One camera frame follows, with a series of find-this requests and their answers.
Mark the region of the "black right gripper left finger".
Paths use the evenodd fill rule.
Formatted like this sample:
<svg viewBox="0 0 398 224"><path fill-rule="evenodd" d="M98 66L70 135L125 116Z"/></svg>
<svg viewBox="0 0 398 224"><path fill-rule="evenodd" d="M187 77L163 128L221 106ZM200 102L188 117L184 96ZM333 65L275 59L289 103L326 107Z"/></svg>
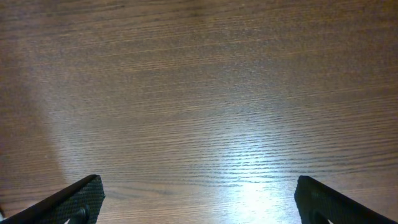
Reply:
<svg viewBox="0 0 398 224"><path fill-rule="evenodd" d="M96 224L104 199L101 177L91 174L1 223Z"/></svg>

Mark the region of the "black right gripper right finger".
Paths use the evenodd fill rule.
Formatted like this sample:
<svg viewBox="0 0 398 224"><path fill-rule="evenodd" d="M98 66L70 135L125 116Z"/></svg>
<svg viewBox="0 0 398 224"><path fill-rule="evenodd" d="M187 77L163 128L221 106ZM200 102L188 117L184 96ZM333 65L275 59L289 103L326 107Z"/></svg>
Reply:
<svg viewBox="0 0 398 224"><path fill-rule="evenodd" d="M309 176L298 177L294 199L302 224L397 224Z"/></svg>

